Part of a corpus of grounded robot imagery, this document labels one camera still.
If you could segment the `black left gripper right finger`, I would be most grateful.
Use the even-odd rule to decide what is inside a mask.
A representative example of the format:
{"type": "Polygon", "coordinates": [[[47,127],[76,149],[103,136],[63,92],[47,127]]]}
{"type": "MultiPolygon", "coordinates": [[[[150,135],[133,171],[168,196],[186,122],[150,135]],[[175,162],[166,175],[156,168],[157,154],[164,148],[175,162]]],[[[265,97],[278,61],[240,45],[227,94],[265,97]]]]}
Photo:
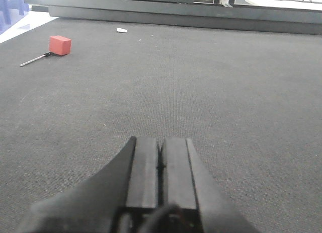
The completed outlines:
{"type": "Polygon", "coordinates": [[[162,145],[164,203],[177,204],[198,232],[258,232],[222,193],[191,139],[168,137],[162,145]]]}

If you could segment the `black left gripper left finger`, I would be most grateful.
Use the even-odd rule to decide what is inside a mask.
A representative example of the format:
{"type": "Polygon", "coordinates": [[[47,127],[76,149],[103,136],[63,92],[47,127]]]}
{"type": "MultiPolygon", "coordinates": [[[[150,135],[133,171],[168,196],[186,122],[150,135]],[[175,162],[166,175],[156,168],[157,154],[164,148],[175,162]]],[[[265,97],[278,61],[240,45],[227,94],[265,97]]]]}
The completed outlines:
{"type": "Polygon", "coordinates": [[[158,206],[158,146],[130,137],[101,170],[77,186],[32,205],[17,232],[113,232],[131,214],[158,206]]]}

